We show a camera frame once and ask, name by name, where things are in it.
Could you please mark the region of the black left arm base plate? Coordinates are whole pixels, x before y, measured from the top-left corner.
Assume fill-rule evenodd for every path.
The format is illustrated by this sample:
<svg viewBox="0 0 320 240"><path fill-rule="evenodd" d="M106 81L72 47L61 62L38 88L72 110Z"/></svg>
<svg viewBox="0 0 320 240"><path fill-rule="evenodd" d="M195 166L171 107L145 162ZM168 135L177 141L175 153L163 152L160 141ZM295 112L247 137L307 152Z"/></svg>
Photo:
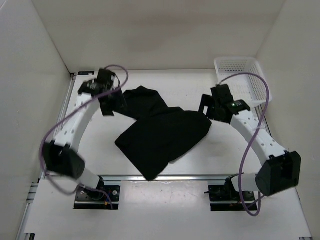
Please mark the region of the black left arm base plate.
<svg viewBox="0 0 320 240"><path fill-rule="evenodd" d="M75 210L118 210L120 202L120 185L106 185L101 188L102 192L90 191L79 187L74 199L73 208Z"/></svg>

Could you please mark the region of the aluminium table edge rail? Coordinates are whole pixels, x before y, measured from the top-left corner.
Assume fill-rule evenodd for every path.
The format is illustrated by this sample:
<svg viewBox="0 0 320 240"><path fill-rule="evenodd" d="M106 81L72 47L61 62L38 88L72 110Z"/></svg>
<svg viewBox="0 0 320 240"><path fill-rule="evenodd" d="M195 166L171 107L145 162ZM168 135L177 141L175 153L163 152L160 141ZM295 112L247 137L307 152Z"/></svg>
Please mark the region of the aluminium table edge rail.
<svg viewBox="0 0 320 240"><path fill-rule="evenodd" d="M225 181L231 174L159 175L153 181ZM102 175L105 182L146 181L142 175Z"/></svg>

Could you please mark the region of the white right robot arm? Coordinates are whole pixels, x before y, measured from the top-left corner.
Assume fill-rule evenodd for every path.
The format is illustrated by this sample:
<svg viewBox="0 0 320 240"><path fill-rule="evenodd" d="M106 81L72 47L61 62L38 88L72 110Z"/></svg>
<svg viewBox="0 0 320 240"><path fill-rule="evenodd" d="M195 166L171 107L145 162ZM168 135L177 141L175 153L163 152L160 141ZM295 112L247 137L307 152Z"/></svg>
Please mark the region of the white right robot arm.
<svg viewBox="0 0 320 240"><path fill-rule="evenodd" d="M226 180L224 193L230 200L238 199L243 192L261 192L269 197L295 188L299 184L301 156L289 152L278 144L271 135L258 126L259 120L243 101L220 102L212 96L202 95L199 112L207 108L206 116L214 121L227 123L236 129L247 141L261 164L257 173L243 173Z"/></svg>

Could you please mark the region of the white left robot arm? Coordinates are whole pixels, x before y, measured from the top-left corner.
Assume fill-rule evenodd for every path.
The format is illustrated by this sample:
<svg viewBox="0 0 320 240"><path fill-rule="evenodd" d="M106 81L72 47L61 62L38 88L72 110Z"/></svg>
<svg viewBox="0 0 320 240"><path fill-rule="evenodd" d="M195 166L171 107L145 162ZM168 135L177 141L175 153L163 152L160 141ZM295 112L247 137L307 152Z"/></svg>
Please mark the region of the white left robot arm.
<svg viewBox="0 0 320 240"><path fill-rule="evenodd" d="M128 78L123 82L123 84L119 85L118 87L107 90L106 92L103 92L95 97L92 97L89 93L82 93L78 94L76 98L76 106L73 112L71 112L69 115L67 115L64 119L62 119L60 122L58 122L55 126L53 126L49 132L45 135L43 138L40 150L43 150L44 143L46 139L48 138L47 135L50 135L50 133L55 130L60 125L63 125L64 122L67 121L66 124L63 125L63 128L61 131L59 131L53 140L57 142L57 144L63 147L65 145L70 146L70 149L73 150L76 154L78 153L78 149L81 143L82 136L90 123L93 115L96 113L96 111L99 108L99 98L106 97L108 95L111 95L112 93L118 92L121 90L121 87L123 87L128 81ZM63 188L61 188L53 179L51 175L47 175L46 179L50 181L50 183L62 194L70 196L73 195L77 189L70 192ZM101 184L99 184L100 177L94 173L92 173L90 170L88 170L86 167L84 167L84 170L80 173L80 176L76 179L72 179L75 183L77 183L78 186L81 186L82 188L87 189L87 194L93 199L93 200L100 200L103 198L105 194L105 188Z"/></svg>

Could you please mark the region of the black shorts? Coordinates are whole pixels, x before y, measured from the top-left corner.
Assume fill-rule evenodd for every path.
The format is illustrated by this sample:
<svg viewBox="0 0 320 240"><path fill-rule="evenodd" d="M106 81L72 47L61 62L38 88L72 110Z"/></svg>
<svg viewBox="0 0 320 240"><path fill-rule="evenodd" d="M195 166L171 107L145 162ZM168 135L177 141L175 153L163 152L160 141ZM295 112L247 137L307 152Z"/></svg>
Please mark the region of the black shorts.
<svg viewBox="0 0 320 240"><path fill-rule="evenodd" d="M139 86L123 95L127 108L118 113L135 123L115 145L147 181L201 142L212 126L203 113L169 107L156 90Z"/></svg>

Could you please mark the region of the black corner label tag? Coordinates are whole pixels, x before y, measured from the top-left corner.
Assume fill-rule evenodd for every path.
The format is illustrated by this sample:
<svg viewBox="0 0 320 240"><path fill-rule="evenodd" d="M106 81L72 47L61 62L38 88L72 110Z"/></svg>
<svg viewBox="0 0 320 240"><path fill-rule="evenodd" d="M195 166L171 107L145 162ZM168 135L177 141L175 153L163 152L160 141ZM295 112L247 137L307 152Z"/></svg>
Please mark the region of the black corner label tag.
<svg viewBox="0 0 320 240"><path fill-rule="evenodd" d="M92 76L95 74L95 71L79 71L78 76Z"/></svg>

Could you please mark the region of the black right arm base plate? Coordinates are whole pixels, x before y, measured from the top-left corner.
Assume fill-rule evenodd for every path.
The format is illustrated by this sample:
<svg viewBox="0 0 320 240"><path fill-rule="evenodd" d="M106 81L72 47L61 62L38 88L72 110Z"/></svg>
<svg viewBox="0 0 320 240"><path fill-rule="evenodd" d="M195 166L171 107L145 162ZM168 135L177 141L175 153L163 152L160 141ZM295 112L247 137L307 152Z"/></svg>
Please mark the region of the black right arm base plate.
<svg viewBox="0 0 320 240"><path fill-rule="evenodd" d="M229 192L227 185L209 185L208 190L204 192L209 196L210 210L212 212L241 212L245 211L241 203L238 192ZM258 201L252 191L244 191L243 198L246 207L250 211L258 210Z"/></svg>

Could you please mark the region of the white perforated plastic basket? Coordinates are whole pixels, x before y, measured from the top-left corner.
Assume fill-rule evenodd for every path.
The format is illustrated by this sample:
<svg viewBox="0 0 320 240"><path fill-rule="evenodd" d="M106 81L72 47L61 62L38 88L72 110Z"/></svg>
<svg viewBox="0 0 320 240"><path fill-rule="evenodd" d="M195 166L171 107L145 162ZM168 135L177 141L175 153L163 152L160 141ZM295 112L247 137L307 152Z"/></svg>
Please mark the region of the white perforated plastic basket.
<svg viewBox="0 0 320 240"><path fill-rule="evenodd" d="M253 57L217 57L214 67L218 82L238 73L251 73L265 78L259 62ZM267 100L264 83L252 75L237 75L224 82L229 86L235 100L245 101L251 108L265 104Z"/></svg>

